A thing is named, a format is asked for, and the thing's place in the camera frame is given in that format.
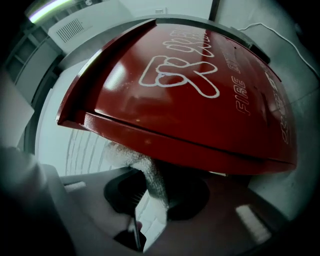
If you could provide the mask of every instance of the red lid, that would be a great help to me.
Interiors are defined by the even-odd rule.
[[[71,121],[156,159],[208,171],[258,174],[296,165],[281,81],[231,39],[150,20],[89,63],[66,93],[58,124]]]

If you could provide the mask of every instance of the air vent grille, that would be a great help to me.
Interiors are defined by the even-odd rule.
[[[70,21],[62,28],[60,28],[56,33],[64,43],[67,43],[69,40],[81,33],[83,30],[84,28],[79,22],[79,20],[75,18],[74,20]]]

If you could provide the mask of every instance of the ceiling light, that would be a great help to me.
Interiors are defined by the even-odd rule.
[[[46,5],[42,6],[37,11],[35,11],[33,14],[31,14],[30,17],[29,17],[29,20],[32,23],[35,23],[39,19],[41,19],[43,16],[47,15],[49,12],[53,11],[57,7],[65,4],[67,2],[70,2],[70,1],[72,1],[72,0],[54,0],[54,1],[51,1],[51,2],[47,3]]]

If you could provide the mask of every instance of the fluorescent light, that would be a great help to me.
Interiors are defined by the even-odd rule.
[[[37,22],[39,19],[41,19],[43,16],[47,15],[49,12],[51,12],[52,10],[54,10],[55,8],[70,2],[72,0],[55,0],[52,2],[49,2],[48,4],[44,5],[41,9],[37,10],[36,12],[34,12],[30,17],[29,20],[32,23]]]

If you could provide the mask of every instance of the white wall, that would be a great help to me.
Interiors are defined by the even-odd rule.
[[[17,147],[33,113],[8,73],[0,69],[0,146]]]
[[[45,41],[26,63],[16,88],[28,103],[31,103],[41,80],[57,56],[58,53]]]
[[[316,61],[296,35],[295,21],[276,1],[221,0],[216,21],[236,29],[264,23],[293,42],[320,73]],[[270,67],[282,80],[294,113],[298,144],[298,166],[295,171],[254,176],[249,188],[292,220],[307,205],[320,175],[318,81],[295,49],[274,32],[257,25],[244,33],[270,57]]]
[[[93,38],[116,24],[132,18],[131,13],[118,0],[109,0],[72,13],[53,25],[49,29],[48,34],[65,54],[69,54],[90,38]],[[63,42],[63,40],[57,36],[56,31],[74,19],[78,19],[81,22],[84,31],[75,35],[69,41]]]
[[[208,19],[212,0],[120,0],[134,17],[156,14],[166,8],[167,14],[189,15]]]

